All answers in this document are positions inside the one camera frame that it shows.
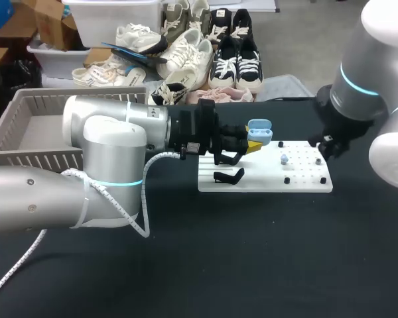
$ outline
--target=white sneaker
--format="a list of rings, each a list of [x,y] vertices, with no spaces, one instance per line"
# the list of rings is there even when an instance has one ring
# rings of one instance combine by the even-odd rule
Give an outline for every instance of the white sneaker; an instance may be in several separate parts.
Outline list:
[[[192,68],[196,72],[196,83],[192,91],[201,88],[208,79],[208,71],[212,63],[212,44],[209,40],[203,40],[197,48],[190,46],[190,54],[182,68]]]
[[[154,55],[163,52],[167,46],[165,36],[159,35],[143,25],[128,24],[117,28],[115,44],[136,53]]]
[[[147,101],[149,105],[175,105],[196,83],[196,72],[191,68],[177,70],[154,91]]]
[[[124,60],[123,58],[120,58],[118,55],[111,54],[111,56],[106,60],[106,61],[101,61],[101,62],[94,62],[92,65],[96,65],[100,68],[104,69],[116,69],[121,75],[124,75],[125,70],[131,65],[130,62],[127,60]]]
[[[127,78],[113,68],[100,68],[97,65],[90,66],[89,69],[77,68],[72,71],[74,83],[88,87],[113,87],[128,86]]]
[[[181,69],[186,63],[189,55],[189,46],[199,45],[202,33],[192,28],[181,34],[172,45],[161,55],[167,60],[165,64],[157,64],[158,74],[162,78],[167,78],[171,72]]]

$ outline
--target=white cable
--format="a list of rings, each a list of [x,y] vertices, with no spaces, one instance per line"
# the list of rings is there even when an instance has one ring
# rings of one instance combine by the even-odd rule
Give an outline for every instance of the white cable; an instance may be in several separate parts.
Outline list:
[[[160,154],[157,154],[156,156],[153,156],[146,164],[145,168],[143,169],[143,183],[141,185],[141,207],[143,210],[143,217],[145,219],[145,230],[143,230],[134,220],[133,218],[130,217],[130,215],[120,206],[118,202],[112,197],[112,195],[109,194],[105,190],[105,187],[102,185],[98,184],[91,178],[87,177],[87,175],[84,172],[77,171],[77,170],[66,170],[63,171],[62,174],[64,176],[76,176],[80,179],[83,179],[84,181],[88,181],[88,183],[93,187],[94,189],[98,190],[120,213],[123,217],[125,217],[131,226],[140,233],[141,236],[143,237],[148,237],[150,235],[150,229],[149,229],[149,217],[147,215],[147,204],[146,204],[146,175],[151,167],[152,163],[157,161],[158,159],[161,158],[180,158],[180,155],[175,153],[175,152],[163,152]],[[34,252],[34,250],[37,248],[37,246],[40,244],[41,240],[44,238],[47,230],[41,230],[40,234],[37,236],[31,247],[25,252],[25,254],[21,257],[18,262],[13,265],[13,267],[6,273],[6,275],[3,276],[0,280],[0,289],[3,287],[3,285],[7,282],[7,280],[18,270],[18,268],[21,267],[21,265],[27,260],[27,258]]]
[[[41,240],[44,238],[47,230],[41,230],[40,234],[37,236],[35,241],[33,242],[33,245],[25,252],[25,254],[21,257],[18,262],[13,265],[13,267],[6,273],[6,275],[3,276],[0,280],[0,288],[3,287],[3,285],[7,282],[7,280],[18,270],[18,268],[21,267],[22,264],[24,264],[25,260],[34,252],[35,248],[40,244]]]

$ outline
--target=black and white sneaker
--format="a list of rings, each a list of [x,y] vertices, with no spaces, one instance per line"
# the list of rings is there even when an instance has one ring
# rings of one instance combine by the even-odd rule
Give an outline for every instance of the black and white sneaker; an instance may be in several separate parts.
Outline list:
[[[218,87],[235,87],[236,77],[236,42],[226,35],[220,42],[212,62],[208,83],[212,89]]]
[[[175,105],[196,83],[197,75],[193,69],[174,71],[154,91],[147,101],[149,105]]]
[[[211,11],[210,33],[206,38],[211,41],[214,50],[217,49],[225,35],[230,35],[232,28],[232,12],[221,8]]]
[[[263,70],[261,56],[252,38],[246,38],[240,44],[237,55],[236,88],[249,88],[252,94],[261,90],[263,83]]]
[[[237,10],[233,18],[232,37],[243,40],[252,35],[252,19],[246,9]]]

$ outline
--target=black table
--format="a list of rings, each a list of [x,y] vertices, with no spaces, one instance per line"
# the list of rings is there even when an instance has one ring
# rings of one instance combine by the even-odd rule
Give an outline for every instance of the black table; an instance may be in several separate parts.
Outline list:
[[[321,130],[309,101],[218,113],[268,118],[274,140]],[[398,189],[369,165],[377,131],[330,161],[332,193],[199,193],[197,158],[160,160],[149,239],[131,227],[49,231],[0,291],[0,317],[398,317]],[[35,236],[0,237],[0,278]]]

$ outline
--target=robotic arm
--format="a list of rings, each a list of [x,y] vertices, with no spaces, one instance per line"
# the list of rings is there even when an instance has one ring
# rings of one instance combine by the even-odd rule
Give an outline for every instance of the robotic arm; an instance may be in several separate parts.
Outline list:
[[[385,111],[389,118],[373,141],[369,161],[375,172],[398,187],[398,0],[370,0],[345,51],[332,86],[317,93],[324,123],[318,142],[325,159],[338,157],[363,136]]]
[[[69,171],[65,176],[38,168],[0,166],[0,232],[135,224],[141,201],[145,203],[147,152],[171,149],[183,160],[187,154],[208,151],[216,164],[235,165],[262,145],[248,141],[246,126],[220,126],[214,102],[206,100],[194,111],[170,118],[165,107],[72,96],[66,102],[62,126],[65,142],[83,150],[84,172]],[[223,150],[237,156],[224,156]],[[92,188],[88,180],[115,200]],[[112,204],[115,201],[120,207]],[[129,218],[121,215],[121,208]],[[143,232],[134,225],[143,236],[148,235],[146,222]]]
[[[309,138],[325,159],[338,157],[385,110],[389,118],[369,151],[373,169],[398,187],[398,0],[370,0],[332,86],[320,89],[316,111],[324,123]],[[220,126],[211,101],[170,118],[165,107],[85,96],[69,98],[63,116],[67,144],[82,148],[84,172],[134,220],[142,198],[146,152],[166,149],[214,154],[236,165],[259,150],[245,126]],[[237,152],[230,158],[223,150]],[[230,183],[233,176],[218,176]],[[53,227],[121,227],[129,221],[86,181],[28,167],[0,167],[0,232]]]

